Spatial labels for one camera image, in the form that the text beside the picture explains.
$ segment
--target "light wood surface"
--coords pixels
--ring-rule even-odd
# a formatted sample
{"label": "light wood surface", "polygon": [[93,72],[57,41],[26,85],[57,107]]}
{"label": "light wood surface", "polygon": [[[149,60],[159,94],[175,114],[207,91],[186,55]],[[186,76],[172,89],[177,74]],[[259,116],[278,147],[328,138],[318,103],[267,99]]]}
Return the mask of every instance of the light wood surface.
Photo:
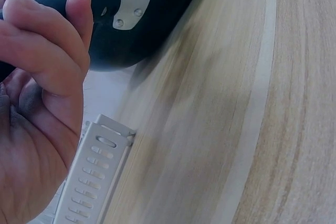
{"label": "light wood surface", "polygon": [[135,71],[105,224],[336,223],[336,0],[194,0]]}

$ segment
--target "wood grain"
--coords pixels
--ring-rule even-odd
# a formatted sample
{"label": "wood grain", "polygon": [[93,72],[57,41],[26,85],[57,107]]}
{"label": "wood grain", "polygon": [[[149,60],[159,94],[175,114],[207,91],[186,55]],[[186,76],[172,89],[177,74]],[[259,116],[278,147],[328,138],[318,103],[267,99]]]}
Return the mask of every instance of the wood grain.
{"label": "wood grain", "polygon": [[336,222],[336,0],[194,0],[138,66],[105,224]]}

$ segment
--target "hand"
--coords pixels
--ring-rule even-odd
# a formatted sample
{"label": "hand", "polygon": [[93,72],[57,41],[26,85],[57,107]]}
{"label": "hand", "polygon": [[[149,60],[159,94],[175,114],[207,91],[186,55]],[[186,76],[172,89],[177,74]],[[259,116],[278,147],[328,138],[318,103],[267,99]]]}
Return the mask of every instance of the hand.
{"label": "hand", "polygon": [[0,223],[26,223],[49,204],[74,158],[89,69],[91,0],[68,0],[67,20],[34,0],[0,0]]}

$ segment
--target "screw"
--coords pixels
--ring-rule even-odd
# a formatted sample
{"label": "screw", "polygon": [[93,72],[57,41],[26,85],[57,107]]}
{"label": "screw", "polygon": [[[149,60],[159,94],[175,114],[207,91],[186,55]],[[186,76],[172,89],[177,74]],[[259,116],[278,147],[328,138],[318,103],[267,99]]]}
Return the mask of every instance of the screw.
{"label": "screw", "polygon": [[134,11],[134,15],[135,15],[136,17],[141,17],[141,16],[143,15],[143,11],[142,11],[142,9],[136,9],[136,10]]}
{"label": "screw", "polygon": [[117,28],[120,28],[120,27],[123,27],[124,26],[124,21],[122,19],[118,19],[116,22],[115,22],[115,26]]}

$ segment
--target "black object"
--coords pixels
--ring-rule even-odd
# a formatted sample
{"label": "black object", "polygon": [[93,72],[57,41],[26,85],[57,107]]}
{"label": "black object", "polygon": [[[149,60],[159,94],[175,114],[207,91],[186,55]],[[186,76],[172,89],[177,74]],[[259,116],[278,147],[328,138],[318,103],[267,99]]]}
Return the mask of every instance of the black object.
{"label": "black object", "polygon": [[[36,1],[53,7],[66,16],[66,0]],[[151,56],[173,30],[190,1],[150,0],[146,12],[132,30],[117,30],[113,28],[113,17],[120,7],[120,0],[92,0],[95,24],[89,49],[90,69],[118,70],[130,67]],[[101,17],[105,7],[109,7],[110,13]],[[13,69],[0,62],[0,81]]]}

